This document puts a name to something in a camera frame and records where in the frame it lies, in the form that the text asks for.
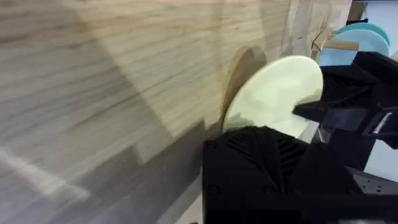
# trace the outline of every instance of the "plate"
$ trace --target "plate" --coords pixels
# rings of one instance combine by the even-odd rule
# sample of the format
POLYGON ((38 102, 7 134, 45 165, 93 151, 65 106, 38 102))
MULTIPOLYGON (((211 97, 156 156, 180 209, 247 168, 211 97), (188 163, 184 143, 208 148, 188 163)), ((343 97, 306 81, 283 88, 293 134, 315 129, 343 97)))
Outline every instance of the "plate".
MULTIPOLYGON (((379 52, 389 55, 389 46, 384 38, 376 32, 365 29, 347 30, 334 36, 333 40, 345 40, 359 42, 361 52, 379 52)), ((327 65, 351 65, 357 51, 340 49, 323 49, 319 54, 318 64, 327 65)))
POLYGON ((232 100, 223 131, 268 126, 295 138, 309 121, 292 113, 295 105, 318 101, 323 89, 320 67, 311 58, 294 55, 256 72, 232 100))
POLYGON ((377 25, 370 24, 370 23, 367 23, 367 22, 359 22, 359 23, 350 24, 350 25, 345 26, 345 27, 341 28, 340 30, 336 31, 336 33, 340 34, 342 32, 346 32, 346 31, 352 30, 352 29, 366 29, 366 30, 370 30, 370 31, 376 32, 382 38, 384 38, 384 40, 386 40, 388 46, 391 46, 390 45, 390 38, 388 38, 388 35, 387 35, 386 31, 384 31, 382 28, 380 28, 377 25))

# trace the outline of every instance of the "black plastic part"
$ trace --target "black plastic part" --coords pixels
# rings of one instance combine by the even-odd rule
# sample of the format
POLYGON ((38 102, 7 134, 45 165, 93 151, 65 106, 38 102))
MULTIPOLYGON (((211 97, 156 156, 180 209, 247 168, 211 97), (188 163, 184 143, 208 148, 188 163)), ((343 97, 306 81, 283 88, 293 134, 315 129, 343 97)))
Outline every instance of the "black plastic part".
POLYGON ((322 144, 265 127, 231 131, 215 142, 216 149, 203 150, 206 224, 398 217, 398 197, 364 195, 322 144))
POLYGON ((398 62, 376 52, 358 52, 352 65, 321 69, 321 100, 297 105, 293 113, 397 149, 398 62))
POLYGON ((398 87, 398 62, 377 52, 358 52, 354 66, 384 83, 398 87))
POLYGON ((329 140, 328 151, 345 166, 363 171, 375 142, 375 138, 336 129, 329 140))

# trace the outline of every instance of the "pale yellow plate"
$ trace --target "pale yellow plate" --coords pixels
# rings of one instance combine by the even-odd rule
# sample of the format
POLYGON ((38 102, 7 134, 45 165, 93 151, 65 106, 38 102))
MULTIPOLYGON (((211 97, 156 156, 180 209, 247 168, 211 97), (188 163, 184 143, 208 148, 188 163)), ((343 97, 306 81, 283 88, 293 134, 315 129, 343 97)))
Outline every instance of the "pale yellow plate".
POLYGON ((223 131, 268 126, 297 138, 309 121, 292 114, 294 106, 318 101, 322 89, 322 72, 311 58, 279 59, 261 68, 238 91, 226 112, 223 131))

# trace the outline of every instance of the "blue plate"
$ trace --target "blue plate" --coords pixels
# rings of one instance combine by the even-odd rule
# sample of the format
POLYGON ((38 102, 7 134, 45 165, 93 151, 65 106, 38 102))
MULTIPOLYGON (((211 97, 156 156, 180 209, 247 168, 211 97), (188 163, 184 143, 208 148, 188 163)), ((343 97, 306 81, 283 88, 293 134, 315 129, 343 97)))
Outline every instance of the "blue plate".
MULTIPOLYGON (((347 30, 334 36, 333 40, 345 40, 359 42, 361 52, 379 52, 389 56, 389 46, 382 36, 376 32, 365 29, 347 30)), ((340 49, 323 49, 320 52, 319 66, 327 65, 351 65, 357 51, 340 49)))
POLYGON ((355 23, 355 24, 350 24, 350 25, 345 26, 345 27, 341 28, 340 30, 336 31, 336 33, 340 34, 342 32, 346 32, 346 31, 352 30, 352 29, 366 29, 366 30, 371 30, 373 32, 376 32, 380 36, 382 36, 384 38, 384 40, 387 41, 388 46, 391 46, 390 45, 390 38, 388 38, 388 35, 387 35, 386 31, 384 31, 379 26, 376 26, 376 25, 370 24, 370 23, 366 23, 366 22, 359 22, 359 23, 355 23))

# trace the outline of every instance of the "wood grain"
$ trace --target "wood grain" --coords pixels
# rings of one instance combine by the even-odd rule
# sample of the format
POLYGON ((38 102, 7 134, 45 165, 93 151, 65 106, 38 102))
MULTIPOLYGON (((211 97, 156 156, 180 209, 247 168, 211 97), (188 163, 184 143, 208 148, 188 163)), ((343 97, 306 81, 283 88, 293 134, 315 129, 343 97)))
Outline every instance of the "wood grain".
POLYGON ((255 72, 238 52, 309 54, 350 3, 0 0, 0 223, 156 222, 255 72))

